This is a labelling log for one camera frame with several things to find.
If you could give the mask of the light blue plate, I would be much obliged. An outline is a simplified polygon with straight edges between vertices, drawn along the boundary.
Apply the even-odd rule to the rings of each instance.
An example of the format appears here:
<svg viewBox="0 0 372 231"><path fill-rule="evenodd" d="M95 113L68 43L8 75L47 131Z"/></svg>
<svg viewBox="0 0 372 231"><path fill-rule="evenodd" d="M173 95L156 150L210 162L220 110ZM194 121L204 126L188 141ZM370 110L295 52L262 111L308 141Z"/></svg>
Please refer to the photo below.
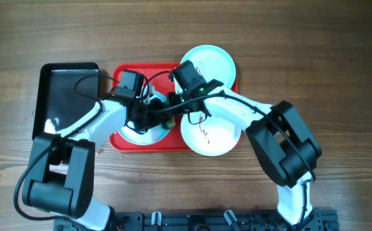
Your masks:
<svg viewBox="0 0 372 231"><path fill-rule="evenodd" d="M170 128L165 127L163 124L159 124L153 128L148 129L145 133L136 133L129 127L124 126L118 133L123 137L124 140L131 144L146 146L159 142L165 138L170 132Z"/></svg>
<svg viewBox="0 0 372 231"><path fill-rule="evenodd" d="M189 50L181 63L191 61L196 71L205 78L207 83L216 79L224 87L231 89L236 80L236 66L229 55L221 47L201 45Z"/></svg>

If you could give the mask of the green yellow sponge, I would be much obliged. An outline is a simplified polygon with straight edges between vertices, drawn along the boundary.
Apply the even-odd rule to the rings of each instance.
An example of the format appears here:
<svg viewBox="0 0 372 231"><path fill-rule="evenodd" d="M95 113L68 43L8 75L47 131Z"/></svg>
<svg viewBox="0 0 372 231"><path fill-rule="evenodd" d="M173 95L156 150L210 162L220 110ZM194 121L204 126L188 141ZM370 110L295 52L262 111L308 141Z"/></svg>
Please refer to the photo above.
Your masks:
<svg viewBox="0 0 372 231"><path fill-rule="evenodd" d="M167 118L162 122L162 128L166 130L171 130L175 126L175 119L174 117Z"/></svg>

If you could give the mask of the white plate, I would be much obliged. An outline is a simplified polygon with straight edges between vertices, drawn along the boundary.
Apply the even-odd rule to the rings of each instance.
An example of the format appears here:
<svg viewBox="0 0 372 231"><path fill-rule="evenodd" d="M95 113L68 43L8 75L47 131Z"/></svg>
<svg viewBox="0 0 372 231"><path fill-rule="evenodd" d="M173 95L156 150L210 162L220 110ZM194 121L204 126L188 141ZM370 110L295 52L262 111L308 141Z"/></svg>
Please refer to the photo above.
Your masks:
<svg viewBox="0 0 372 231"><path fill-rule="evenodd" d="M231 151L239 142L241 129L225 119L203 112L185 114L181 135L187 146L201 155L215 157Z"/></svg>

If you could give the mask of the light blue plate top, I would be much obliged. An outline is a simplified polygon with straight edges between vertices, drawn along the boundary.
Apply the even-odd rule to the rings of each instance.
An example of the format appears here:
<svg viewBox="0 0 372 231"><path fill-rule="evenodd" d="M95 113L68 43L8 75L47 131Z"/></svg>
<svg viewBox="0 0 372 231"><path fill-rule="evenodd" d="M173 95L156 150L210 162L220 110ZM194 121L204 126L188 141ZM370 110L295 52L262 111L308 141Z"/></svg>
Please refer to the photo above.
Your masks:
<svg viewBox="0 0 372 231"><path fill-rule="evenodd" d="M216 79L224 87L231 89L236 80L236 66L229 55L221 47L201 45L189 50L181 63L191 61L196 71L205 78L207 83Z"/></svg>

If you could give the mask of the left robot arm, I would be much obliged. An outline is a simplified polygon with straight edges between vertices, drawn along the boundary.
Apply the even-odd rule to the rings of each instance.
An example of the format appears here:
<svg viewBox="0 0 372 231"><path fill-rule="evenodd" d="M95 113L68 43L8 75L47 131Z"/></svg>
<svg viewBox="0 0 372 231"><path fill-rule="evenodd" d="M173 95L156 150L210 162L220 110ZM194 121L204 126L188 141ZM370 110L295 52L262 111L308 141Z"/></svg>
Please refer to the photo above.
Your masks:
<svg viewBox="0 0 372 231"><path fill-rule="evenodd" d="M13 205L32 221L63 221L84 230L119 230L115 210L93 195L95 153L114 132L128 123L139 134L167 123L165 102L150 99L151 79L125 70L118 85L104 97L73 92L91 100L90 111L55 133L35 136L27 168L15 186Z"/></svg>

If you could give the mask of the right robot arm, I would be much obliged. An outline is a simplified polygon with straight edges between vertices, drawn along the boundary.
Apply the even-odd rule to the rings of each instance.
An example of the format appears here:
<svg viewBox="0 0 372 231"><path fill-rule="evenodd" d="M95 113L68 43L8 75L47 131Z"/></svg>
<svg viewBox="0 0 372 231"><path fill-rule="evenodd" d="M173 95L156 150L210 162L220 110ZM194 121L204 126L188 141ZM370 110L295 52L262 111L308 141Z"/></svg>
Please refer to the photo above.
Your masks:
<svg viewBox="0 0 372 231"><path fill-rule="evenodd" d="M259 103L227 88L221 81L206 80L191 61L170 71L182 93L170 112L203 112L244 131L266 175L278 186L278 212L296 230L311 214L309 186L321 147L293 104Z"/></svg>

